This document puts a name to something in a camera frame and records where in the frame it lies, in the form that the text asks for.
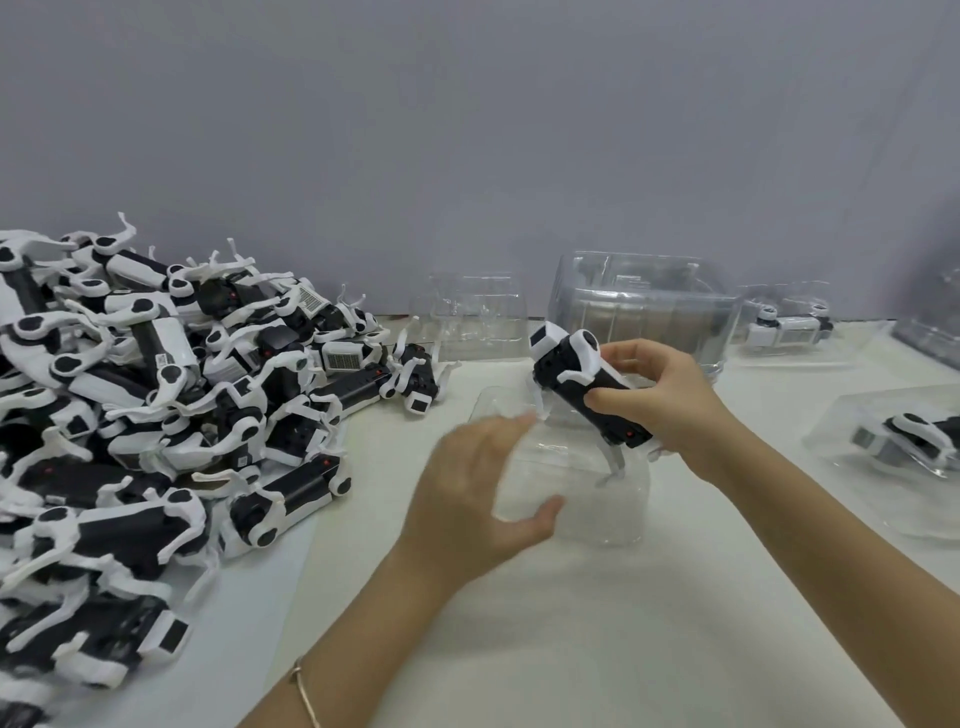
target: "gray wall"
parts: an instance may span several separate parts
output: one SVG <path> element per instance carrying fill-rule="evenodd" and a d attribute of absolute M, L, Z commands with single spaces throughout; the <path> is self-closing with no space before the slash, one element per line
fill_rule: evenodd
<path fill-rule="evenodd" d="M 0 228 L 110 231 L 403 311 L 431 268 L 703 255 L 895 314 L 957 249 L 950 0 L 7 0 Z"/>

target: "transparent plastic case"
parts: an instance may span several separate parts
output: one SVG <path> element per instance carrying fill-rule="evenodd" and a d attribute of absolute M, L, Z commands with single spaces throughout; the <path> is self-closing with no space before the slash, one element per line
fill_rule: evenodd
<path fill-rule="evenodd" d="M 829 283 L 804 280 L 740 286 L 744 303 L 731 343 L 744 366 L 842 366 L 883 324 L 839 324 L 830 315 Z"/>
<path fill-rule="evenodd" d="M 442 361 L 521 358 L 530 353 L 527 302 L 510 273 L 434 273 L 410 302 L 424 340 L 441 342 Z"/>
<path fill-rule="evenodd" d="M 960 369 L 960 268 L 934 277 L 917 313 L 897 321 L 891 335 Z"/>
<path fill-rule="evenodd" d="M 804 445 L 894 530 L 960 541 L 960 385 L 846 395 Z"/>
<path fill-rule="evenodd" d="M 601 344 L 643 337 L 723 369 L 741 297 L 695 257 L 579 251 L 561 258 L 547 320 Z"/>
<path fill-rule="evenodd" d="M 550 496 L 566 498 L 557 536 L 597 546 L 626 546 L 643 537 L 650 468 L 646 459 L 624 449 L 623 476 L 611 475 L 597 430 L 551 392 L 544 392 L 550 414 L 517 445 L 504 473 L 495 514 L 515 521 L 532 516 Z M 480 393 L 470 421 L 493 415 L 515 417 L 534 408 L 528 392 L 489 387 Z"/>

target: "barcode label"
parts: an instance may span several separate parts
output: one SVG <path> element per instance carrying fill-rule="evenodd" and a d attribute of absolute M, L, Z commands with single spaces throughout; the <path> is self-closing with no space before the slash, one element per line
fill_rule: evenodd
<path fill-rule="evenodd" d="M 326 368 L 340 372 L 355 372 L 360 369 L 360 356 L 355 353 L 325 354 Z"/>
<path fill-rule="evenodd" d="M 307 316 L 312 317 L 324 307 L 324 301 L 305 285 L 300 286 L 300 308 Z"/>
<path fill-rule="evenodd" d="M 781 344 L 808 344 L 813 341 L 816 334 L 811 328 L 793 328 L 788 329 L 780 335 Z"/>

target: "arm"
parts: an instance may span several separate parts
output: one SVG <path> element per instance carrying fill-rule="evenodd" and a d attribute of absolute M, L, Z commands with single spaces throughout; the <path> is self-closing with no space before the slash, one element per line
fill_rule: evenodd
<path fill-rule="evenodd" d="M 527 521 L 492 515 L 504 464 L 534 418 L 491 418 L 446 435 L 423 470 L 396 545 L 360 594 L 303 656 L 301 678 L 323 728 L 361 728 L 448 600 L 548 539 L 564 502 Z M 310 728 L 290 675 L 239 728 Z"/>
<path fill-rule="evenodd" d="M 692 358 L 647 341 L 602 354 L 657 385 L 589 406 L 646 426 L 730 499 L 908 728 L 960 725 L 960 596 L 739 422 Z"/>

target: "bracelet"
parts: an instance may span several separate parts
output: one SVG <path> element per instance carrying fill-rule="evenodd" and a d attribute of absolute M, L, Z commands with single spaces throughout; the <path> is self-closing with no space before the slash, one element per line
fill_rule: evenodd
<path fill-rule="evenodd" d="M 303 672 L 303 667 L 300 664 L 302 661 L 302 655 L 294 660 L 294 670 L 290 673 L 290 682 L 297 684 L 300 700 L 303 703 L 303 707 L 306 708 L 306 713 L 310 716 L 310 724 L 313 728 L 321 728 L 320 722 L 317 720 L 317 714 L 313 712 L 313 706 L 310 704 L 310 698 L 307 696 L 306 689 L 303 687 L 303 678 L 300 677 L 300 674 Z"/>

